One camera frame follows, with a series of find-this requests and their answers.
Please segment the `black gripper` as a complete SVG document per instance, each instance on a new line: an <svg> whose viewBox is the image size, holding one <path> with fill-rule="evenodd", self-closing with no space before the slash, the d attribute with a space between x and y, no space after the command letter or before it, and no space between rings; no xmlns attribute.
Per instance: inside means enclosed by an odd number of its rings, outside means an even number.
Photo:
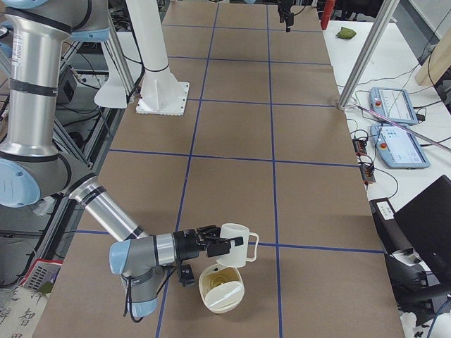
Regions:
<svg viewBox="0 0 451 338"><path fill-rule="evenodd" d="M229 254L235 246L242 246L243 237L225 239L218 237L218 226L208 225L197 229L181 230L173 233L177 261L197 258L200 251L207 257Z"/></svg>
<svg viewBox="0 0 451 338"><path fill-rule="evenodd" d="M284 14L285 31L290 32L294 25L295 14L291 12L292 0L278 0L278 12Z"/></svg>

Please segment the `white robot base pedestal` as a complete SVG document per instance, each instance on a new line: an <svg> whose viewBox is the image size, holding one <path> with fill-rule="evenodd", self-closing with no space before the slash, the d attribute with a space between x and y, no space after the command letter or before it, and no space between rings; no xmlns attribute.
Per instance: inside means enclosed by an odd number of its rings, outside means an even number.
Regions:
<svg viewBox="0 0 451 338"><path fill-rule="evenodd" d="M141 114L183 115L190 88L172 74L156 1L127 1L128 13L144 66L136 111Z"/></svg>

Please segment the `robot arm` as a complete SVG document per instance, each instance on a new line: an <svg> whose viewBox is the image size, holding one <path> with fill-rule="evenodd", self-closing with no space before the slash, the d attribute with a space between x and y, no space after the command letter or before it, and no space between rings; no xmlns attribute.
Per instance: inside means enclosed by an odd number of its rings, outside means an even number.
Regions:
<svg viewBox="0 0 451 338"><path fill-rule="evenodd" d="M97 176L52 143L62 44L105 42L106 1L7 1L13 24L8 132L1 143L1 204L20 208L61 193L78 202L116 240L111 272L125 287L124 313L138 323L158 305L161 286L177 273L194 282L187 261L229 254L244 238L226 237L215 225L157 236L147 234L108 194Z"/></svg>

